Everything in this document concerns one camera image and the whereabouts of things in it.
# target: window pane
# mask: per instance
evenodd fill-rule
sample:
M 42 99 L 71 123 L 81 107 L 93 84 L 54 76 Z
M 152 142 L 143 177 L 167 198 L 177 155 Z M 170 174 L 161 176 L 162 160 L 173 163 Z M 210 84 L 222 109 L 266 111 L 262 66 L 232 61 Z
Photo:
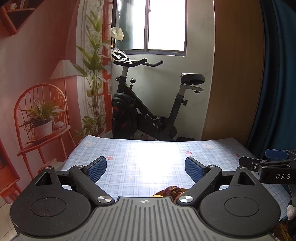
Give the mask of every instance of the window pane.
M 116 41 L 119 49 L 143 49 L 146 0 L 118 0 L 116 26 L 123 31 L 123 41 Z
M 185 0 L 150 0 L 149 49 L 181 50 L 185 43 Z

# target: chair backrest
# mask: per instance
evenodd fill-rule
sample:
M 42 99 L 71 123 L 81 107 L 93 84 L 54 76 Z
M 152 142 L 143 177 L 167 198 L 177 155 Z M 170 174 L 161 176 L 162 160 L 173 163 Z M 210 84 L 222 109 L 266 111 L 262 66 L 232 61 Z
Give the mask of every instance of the chair backrest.
M 67 102 L 63 92 L 54 85 L 51 84 L 37 84 L 27 89 L 17 100 L 14 109 L 15 128 L 17 131 L 17 138 L 20 145 L 20 149 L 23 149 L 22 139 L 32 140 L 35 137 L 34 129 L 29 130 L 29 127 L 22 126 L 29 117 L 27 116 L 28 109 L 36 108 L 35 102 L 49 103 L 53 102 L 59 109 L 63 109 L 57 117 L 54 118 L 54 122 L 64 122 L 69 125 L 67 116 Z

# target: white lampshade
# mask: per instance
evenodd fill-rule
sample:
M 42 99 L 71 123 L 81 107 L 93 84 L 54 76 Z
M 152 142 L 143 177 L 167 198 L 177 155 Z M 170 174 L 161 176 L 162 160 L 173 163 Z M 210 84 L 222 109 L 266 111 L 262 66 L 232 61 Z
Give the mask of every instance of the white lampshade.
M 80 73 L 75 69 L 75 67 L 70 62 L 70 60 L 65 59 L 65 60 L 61 60 L 57 64 L 50 79 L 54 80 L 54 79 L 65 78 L 70 76 L 78 76 L 78 75 L 80 75 Z

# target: bike handlebar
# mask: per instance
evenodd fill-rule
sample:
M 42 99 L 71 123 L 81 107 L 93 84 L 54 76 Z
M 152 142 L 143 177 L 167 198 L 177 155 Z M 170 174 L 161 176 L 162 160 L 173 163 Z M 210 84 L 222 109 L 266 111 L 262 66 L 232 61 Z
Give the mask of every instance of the bike handlebar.
M 136 67 L 136 66 L 138 66 L 140 64 L 150 66 L 150 67 L 156 67 L 156 66 L 159 66 L 159 65 L 163 64 L 163 61 L 159 61 L 156 64 L 149 64 L 149 63 L 146 63 L 146 62 L 147 62 L 146 58 L 138 60 L 138 61 L 130 60 L 129 62 L 121 61 L 121 60 L 114 60 L 113 61 L 114 64 L 124 66 L 124 67 Z

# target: bike seat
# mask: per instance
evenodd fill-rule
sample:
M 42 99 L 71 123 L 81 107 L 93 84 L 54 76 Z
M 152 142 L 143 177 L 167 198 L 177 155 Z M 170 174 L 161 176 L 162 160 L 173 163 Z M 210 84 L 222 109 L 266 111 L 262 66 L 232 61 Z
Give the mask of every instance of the bike seat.
M 202 74 L 181 74 L 181 84 L 200 85 L 205 82 L 205 77 Z

